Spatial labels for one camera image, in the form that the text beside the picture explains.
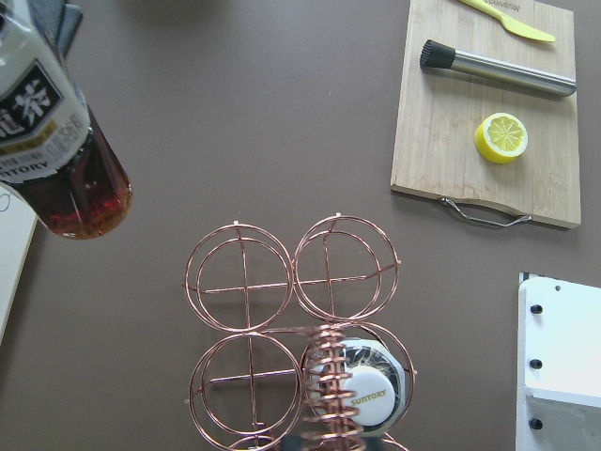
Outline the yellow plastic knife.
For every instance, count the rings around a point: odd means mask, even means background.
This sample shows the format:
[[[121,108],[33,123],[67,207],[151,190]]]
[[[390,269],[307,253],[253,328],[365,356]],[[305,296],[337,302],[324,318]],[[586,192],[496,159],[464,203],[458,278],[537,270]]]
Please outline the yellow plastic knife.
[[[517,35],[525,39],[531,39],[535,41],[553,43],[556,41],[556,37],[547,32],[534,28],[526,23],[523,23],[501,10],[491,6],[487,1],[483,0],[460,0],[461,3],[468,5],[471,8],[475,8],[484,14],[497,20],[501,26],[508,32]]]

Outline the copper wire bottle basket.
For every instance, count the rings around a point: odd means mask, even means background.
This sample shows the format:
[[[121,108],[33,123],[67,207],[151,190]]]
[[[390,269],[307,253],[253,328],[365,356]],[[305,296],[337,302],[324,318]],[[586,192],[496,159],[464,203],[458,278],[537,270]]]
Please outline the copper wire bottle basket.
[[[370,220],[337,213],[311,225],[294,250],[267,229],[234,222],[192,249],[182,286],[212,333],[187,403],[210,450],[399,450],[417,371],[377,316],[400,282],[401,260]],[[374,339],[406,377],[402,416],[366,436],[346,406],[343,341]]]

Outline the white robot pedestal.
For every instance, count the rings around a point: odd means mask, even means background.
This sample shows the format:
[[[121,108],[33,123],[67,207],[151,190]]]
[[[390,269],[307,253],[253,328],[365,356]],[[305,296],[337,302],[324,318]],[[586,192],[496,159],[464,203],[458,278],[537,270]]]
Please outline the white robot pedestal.
[[[516,351],[515,448],[599,449],[599,288],[522,273]]]

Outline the tea bottle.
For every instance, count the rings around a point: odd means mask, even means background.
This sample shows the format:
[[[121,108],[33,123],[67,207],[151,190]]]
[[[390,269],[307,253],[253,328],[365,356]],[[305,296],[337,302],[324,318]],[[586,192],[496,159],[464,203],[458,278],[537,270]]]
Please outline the tea bottle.
[[[118,226],[131,183],[26,1],[1,4],[1,182],[75,240]]]
[[[363,426],[366,436],[384,434],[401,416],[406,405],[405,370],[378,341],[351,337],[343,341],[342,370],[351,375],[342,381],[355,393],[345,401],[359,412],[352,420]]]

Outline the steel muddler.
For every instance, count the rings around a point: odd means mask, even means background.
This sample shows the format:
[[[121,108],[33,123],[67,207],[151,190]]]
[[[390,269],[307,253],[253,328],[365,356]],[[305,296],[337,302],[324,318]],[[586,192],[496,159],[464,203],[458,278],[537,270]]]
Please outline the steel muddler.
[[[457,50],[432,39],[424,43],[420,66],[454,70],[562,98],[574,95],[578,89],[575,79]]]

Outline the half lemon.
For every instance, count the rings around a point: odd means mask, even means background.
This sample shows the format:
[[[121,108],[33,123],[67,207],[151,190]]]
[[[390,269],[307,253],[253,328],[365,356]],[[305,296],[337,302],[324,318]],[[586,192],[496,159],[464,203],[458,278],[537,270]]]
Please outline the half lemon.
[[[474,144],[480,155],[491,163],[507,164],[527,149],[529,136],[524,124],[508,113],[486,117],[476,128]]]

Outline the tea bottle front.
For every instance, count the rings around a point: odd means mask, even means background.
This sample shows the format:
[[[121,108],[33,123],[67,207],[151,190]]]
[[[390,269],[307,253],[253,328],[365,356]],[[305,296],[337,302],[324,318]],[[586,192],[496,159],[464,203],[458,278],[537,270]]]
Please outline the tea bottle front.
[[[1,4],[1,182],[75,240],[118,226],[131,183],[26,1]]]

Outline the wooden cutting board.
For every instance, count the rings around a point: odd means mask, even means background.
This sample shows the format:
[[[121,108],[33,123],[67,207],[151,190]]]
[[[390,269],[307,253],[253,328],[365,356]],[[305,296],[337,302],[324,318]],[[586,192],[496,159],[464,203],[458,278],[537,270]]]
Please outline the wooden cutting board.
[[[424,44],[434,40],[575,76],[571,10],[540,1],[499,1],[496,8],[554,35],[555,41],[517,37],[458,1],[410,3],[391,186],[405,194],[448,198],[551,226],[577,227],[581,223],[577,97],[558,98],[420,64]],[[487,161],[474,143],[477,127],[495,113],[517,117],[528,132],[526,151],[511,163]]]

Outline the tea bottle back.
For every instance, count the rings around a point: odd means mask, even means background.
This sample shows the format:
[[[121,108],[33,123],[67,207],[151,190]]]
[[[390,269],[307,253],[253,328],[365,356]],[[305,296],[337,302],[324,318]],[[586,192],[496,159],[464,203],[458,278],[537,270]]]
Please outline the tea bottle back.
[[[351,375],[342,381],[355,393],[345,401],[359,412],[352,420],[363,426],[366,436],[384,434],[401,416],[406,405],[405,370],[378,341],[351,337],[343,341],[342,370]]]

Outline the grey folded cloth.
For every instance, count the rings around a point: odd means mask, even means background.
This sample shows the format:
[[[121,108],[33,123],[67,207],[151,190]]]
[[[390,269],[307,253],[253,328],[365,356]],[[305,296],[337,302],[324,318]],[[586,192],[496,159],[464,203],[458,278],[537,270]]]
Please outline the grey folded cloth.
[[[81,8],[64,0],[32,0],[27,5],[38,31],[65,57],[83,19]]]

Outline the cream rectangular tray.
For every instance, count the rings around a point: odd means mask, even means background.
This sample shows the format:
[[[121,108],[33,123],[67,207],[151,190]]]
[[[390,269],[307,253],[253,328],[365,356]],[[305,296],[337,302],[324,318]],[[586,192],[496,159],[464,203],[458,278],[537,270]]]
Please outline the cream rectangular tray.
[[[1,187],[1,338],[4,338],[11,306],[37,220],[36,214],[24,201],[7,188]]]

